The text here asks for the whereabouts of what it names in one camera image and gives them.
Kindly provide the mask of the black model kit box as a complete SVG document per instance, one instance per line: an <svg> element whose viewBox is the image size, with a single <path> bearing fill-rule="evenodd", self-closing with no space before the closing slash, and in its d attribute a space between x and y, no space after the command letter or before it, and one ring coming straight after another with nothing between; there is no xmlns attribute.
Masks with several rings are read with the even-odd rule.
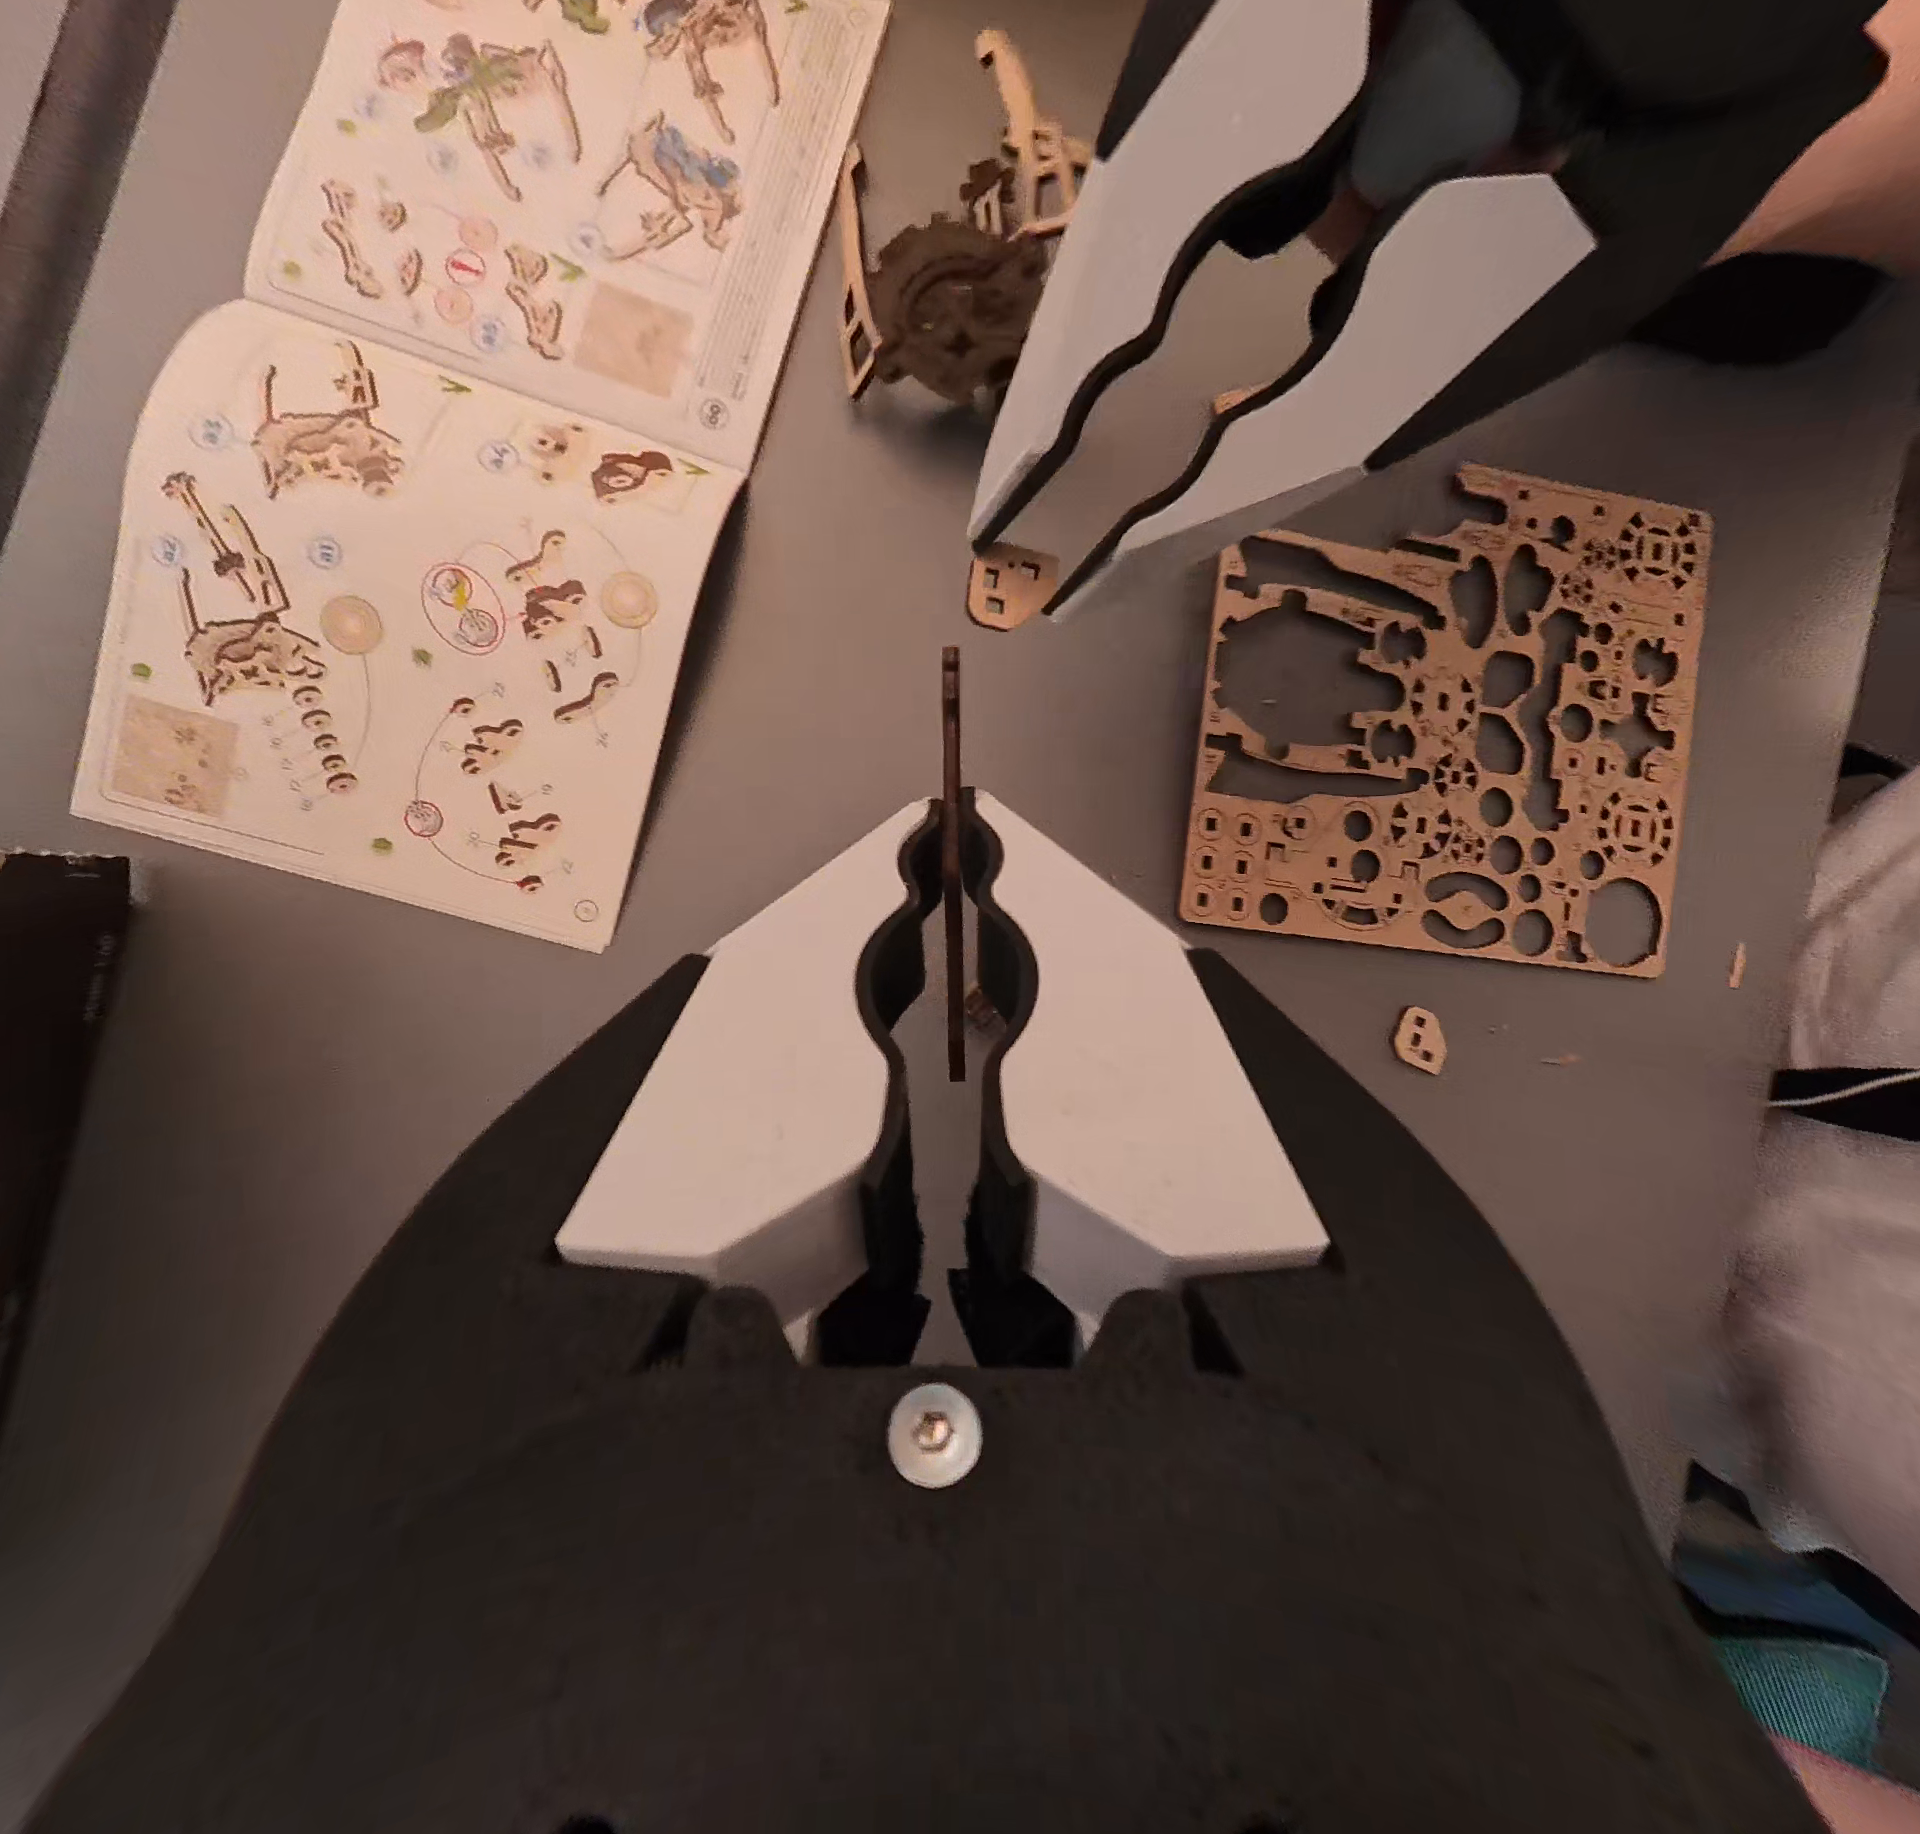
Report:
<svg viewBox="0 0 1920 1834"><path fill-rule="evenodd" d="M0 1399L18 1374L127 941L133 859L0 854Z"/></svg>

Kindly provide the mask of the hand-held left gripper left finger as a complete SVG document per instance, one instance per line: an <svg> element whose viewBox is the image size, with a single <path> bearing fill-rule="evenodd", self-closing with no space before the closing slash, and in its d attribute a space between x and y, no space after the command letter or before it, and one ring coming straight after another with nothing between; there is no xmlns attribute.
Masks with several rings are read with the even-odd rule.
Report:
<svg viewBox="0 0 1920 1834"><path fill-rule="evenodd" d="M929 1294L895 1027L931 900L939 800L909 800L728 935L555 1255L745 1284L821 1364L909 1364Z"/></svg>

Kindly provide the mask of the laser-cut plywood part sheet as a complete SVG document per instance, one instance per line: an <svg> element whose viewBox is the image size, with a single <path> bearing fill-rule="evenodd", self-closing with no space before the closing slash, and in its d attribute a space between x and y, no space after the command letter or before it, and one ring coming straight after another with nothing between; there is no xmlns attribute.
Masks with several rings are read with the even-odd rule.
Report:
<svg viewBox="0 0 1920 1834"><path fill-rule="evenodd" d="M1714 514L1461 464L1451 536L1216 555L1185 920L1656 980Z"/></svg>

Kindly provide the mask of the dark wooden model part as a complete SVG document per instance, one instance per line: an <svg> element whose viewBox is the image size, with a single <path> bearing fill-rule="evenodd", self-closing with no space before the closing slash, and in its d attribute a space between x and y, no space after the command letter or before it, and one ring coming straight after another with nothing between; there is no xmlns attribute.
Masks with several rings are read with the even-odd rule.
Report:
<svg viewBox="0 0 1920 1834"><path fill-rule="evenodd" d="M964 781L957 781L957 647L939 651L939 960L950 960L950 1082L964 1082Z"/></svg>

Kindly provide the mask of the teal cloth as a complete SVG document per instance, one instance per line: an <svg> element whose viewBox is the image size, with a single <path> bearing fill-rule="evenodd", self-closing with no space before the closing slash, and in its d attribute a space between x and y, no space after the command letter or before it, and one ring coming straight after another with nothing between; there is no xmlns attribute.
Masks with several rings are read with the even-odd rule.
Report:
<svg viewBox="0 0 1920 1834"><path fill-rule="evenodd" d="M1911 1705L1911 1606L1843 1555L1783 1555L1762 1534L1685 1534L1673 1581L1743 1709L1838 1764L1911 1783L1887 1705Z"/></svg>

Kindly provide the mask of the open instruction booklet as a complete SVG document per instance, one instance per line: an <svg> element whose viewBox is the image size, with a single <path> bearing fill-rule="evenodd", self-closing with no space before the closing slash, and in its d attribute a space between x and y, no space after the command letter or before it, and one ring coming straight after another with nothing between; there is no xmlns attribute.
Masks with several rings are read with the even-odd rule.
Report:
<svg viewBox="0 0 1920 1834"><path fill-rule="evenodd" d="M889 0L342 0L73 816L602 953Z"/></svg>

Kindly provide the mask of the person's right hand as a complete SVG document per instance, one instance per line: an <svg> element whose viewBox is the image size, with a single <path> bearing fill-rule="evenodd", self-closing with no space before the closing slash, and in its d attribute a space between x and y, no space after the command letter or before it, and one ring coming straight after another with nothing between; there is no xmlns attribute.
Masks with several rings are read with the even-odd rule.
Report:
<svg viewBox="0 0 1920 1834"><path fill-rule="evenodd" d="M1887 0L1869 36L1887 52L1887 78L1783 167L1724 255L1920 270L1920 0Z"/></svg>

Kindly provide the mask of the person's light grey clothing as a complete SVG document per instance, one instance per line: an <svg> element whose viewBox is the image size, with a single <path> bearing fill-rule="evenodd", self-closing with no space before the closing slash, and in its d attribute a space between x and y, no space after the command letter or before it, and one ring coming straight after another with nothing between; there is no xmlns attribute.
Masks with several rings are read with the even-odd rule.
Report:
<svg viewBox="0 0 1920 1834"><path fill-rule="evenodd" d="M1777 1544L1920 1584L1920 781L1857 800L1806 887L1754 1205L1716 1317L1714 1460Z"/></svg>

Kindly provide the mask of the partly built wooden gear model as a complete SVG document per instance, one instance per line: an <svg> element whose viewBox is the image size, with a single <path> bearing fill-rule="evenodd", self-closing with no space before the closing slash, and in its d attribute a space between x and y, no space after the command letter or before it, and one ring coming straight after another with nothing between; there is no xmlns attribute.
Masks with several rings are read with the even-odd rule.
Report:
<svg viewBox="0 0 1920 1834"><path fill-rule="evenodd" d="M1074 140L1031 90L1024 52L988 24L974 56L998 87L998 152L964 167L957 215L929 215L870 255L864 145L834 167L842 255L842 382L915 376L950 402L998 400L1024 351L1053 250L1088 173L1088 145Z"/></svg>

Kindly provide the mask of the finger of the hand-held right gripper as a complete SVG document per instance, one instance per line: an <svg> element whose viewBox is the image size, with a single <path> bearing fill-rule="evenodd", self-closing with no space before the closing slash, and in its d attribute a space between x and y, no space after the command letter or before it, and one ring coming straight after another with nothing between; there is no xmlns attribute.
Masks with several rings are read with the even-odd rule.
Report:
<svg viewBox="0 0 1920 1834"><path fill-rule="evenodd" d="M1042 613L1077 613L1141 545L1218 545L1232 526L1337 496L1585 255L1593 229L1546 167L1421 191L1365 250L1330 338L1258 400L1218 408L1186 478L1138 501L1058 583Z"/></svg>
<svg viewBox="0 0 1920 1834"><path fill-rule="evenodd" d="M1306 173L1365 90L1374 0L1148 0L1004 382L964 542L1063 468L1105 382L1165 344L1218 215Z"/></svg>

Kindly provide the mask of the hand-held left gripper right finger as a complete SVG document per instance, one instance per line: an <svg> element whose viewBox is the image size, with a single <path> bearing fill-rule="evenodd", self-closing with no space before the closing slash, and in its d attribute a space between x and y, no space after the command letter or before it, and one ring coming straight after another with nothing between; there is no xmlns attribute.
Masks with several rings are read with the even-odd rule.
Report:
<svg viewBox="0 0 1920 1834"><path fill-rule="evenodd" d="M1074 1364L1125 1294L1319 1265L1286 1161L1185 935L974 794L964 895L998 1045L956 1313L974 1364Z"/></svg>

